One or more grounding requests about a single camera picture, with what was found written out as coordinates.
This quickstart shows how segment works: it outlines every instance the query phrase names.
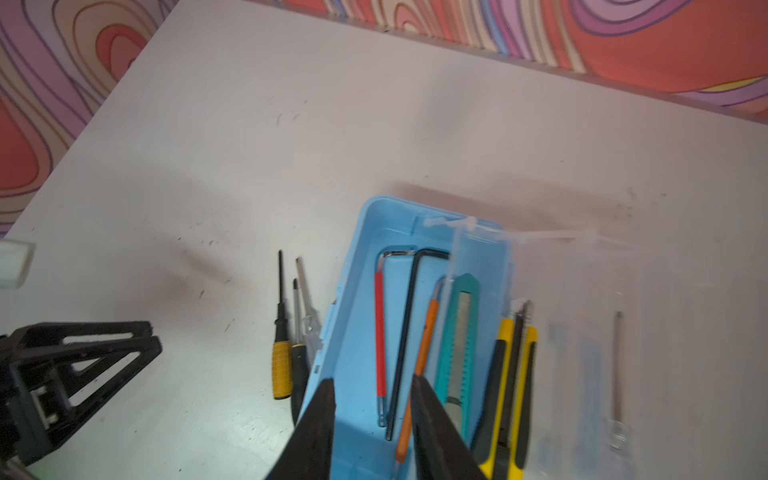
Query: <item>patterned backdrop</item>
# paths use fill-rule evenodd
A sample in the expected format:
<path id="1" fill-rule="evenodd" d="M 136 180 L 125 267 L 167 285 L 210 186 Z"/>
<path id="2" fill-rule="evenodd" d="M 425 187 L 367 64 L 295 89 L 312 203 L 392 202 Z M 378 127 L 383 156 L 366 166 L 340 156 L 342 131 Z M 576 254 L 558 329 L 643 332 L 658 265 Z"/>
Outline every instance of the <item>patterned backdrop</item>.
<path id="1" fill-rule="evenodd" d="M 0 237 L 178 0 L 0 0 Z M 768 119 L 768 0 L 284 0 Z"/>

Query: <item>tool box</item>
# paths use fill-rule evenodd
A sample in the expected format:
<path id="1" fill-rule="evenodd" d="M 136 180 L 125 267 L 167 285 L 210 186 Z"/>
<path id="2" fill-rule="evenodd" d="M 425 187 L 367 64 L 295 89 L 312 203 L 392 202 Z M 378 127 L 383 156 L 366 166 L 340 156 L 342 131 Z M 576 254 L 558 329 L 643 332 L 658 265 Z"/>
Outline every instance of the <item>tool box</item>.
<path id="1" fill-rule="evenodd" d="M 449 252 L 449 259 L 420 260 L 394 435 L 388 441 L 377 415 L 374 277 L 386 250 L 425 248 Z M 413 261 L 413 256 L 392 256 L 384 267 L 387 401 L 393 397 Z M 464 371 L 468 447 L 484 408 L 502 319 L 512 318 L 513 299 L 527 299 L 538 345 L 529 370 L 525 477 L 693 478 L 690 413 L 681 401 L 685 386 L 677 382 L 685 372 L 673 371 L 678 366 L 673 357 L 682 347 L 666 328 L 678 304 L 671 277 L 663 272 L 664 265 L 650 253 L 590 232 L 513 233 L 486 220 L 393 197 L 370 199 L 360 214 L 304 397 L 306 408 L 319 382 L 334 378 L 331 478 L 415 478 L 412 442 L 403 468 L 396 469 L 395 454 L 419 340 L 435 285 L 444 279 L 424 375 L 434 387 L 445 355 L 446 317 L 455 310 L 452 286 L 467 276 L 479 297 L 467 345 L 472 361 L 464 364 L 471 370 Z M 614 340 L 617 312 L 626 319 L 621 350 Z"/>

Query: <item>white table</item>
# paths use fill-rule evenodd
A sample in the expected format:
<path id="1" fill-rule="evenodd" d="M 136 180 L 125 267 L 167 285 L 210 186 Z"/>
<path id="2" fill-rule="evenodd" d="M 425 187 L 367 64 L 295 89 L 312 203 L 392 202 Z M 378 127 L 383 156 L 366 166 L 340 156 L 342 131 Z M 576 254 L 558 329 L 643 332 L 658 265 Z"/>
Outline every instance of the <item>white table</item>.
<path id="1" fill-rule="evenodd" d="M 262 478 L 275 253 L 324 314 L 376 194 L 517 229 L 597 227 L 696 288 L 701 478 L 764 478 L 768 129 L 237 0 L 184 0 L 14 225 L 2 331 L 149 320 L 164 352 L 43 478 Z M 289 279 L 293 265 L 289 262 Z"/>

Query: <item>red handle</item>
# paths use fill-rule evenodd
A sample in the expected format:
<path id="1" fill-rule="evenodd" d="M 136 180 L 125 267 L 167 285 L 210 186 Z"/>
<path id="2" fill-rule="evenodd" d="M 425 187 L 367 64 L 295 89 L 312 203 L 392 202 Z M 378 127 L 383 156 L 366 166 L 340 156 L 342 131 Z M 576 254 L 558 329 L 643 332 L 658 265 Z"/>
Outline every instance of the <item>red handle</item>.
<path id="1" fill-rule="evenodd" d="M 386 396 L 386 354 L 384 350 L 384 272 L 376 272 L 376 392 Z"/>

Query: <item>colorful patterned wall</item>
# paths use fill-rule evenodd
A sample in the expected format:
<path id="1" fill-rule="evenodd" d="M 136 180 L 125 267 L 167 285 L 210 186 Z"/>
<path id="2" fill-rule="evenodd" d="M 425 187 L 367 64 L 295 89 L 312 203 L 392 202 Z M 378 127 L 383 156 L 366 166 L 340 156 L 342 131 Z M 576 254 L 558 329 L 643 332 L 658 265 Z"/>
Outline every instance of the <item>colorful patterned wall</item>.
<path id="1" fill-rule="evenodd" d="M 768 0 L 284 0 L 768 119 Z"/>
<path id="2" fill-rule="evenodd" d="M 284 1 L 768 120 L 768 0 Z M 0 0 L 0 237 L 177 2 Z"/>
<path id="3" fill-rule="evenodd" d="M 0 237 L 178 0 L 0 0 Z"/>

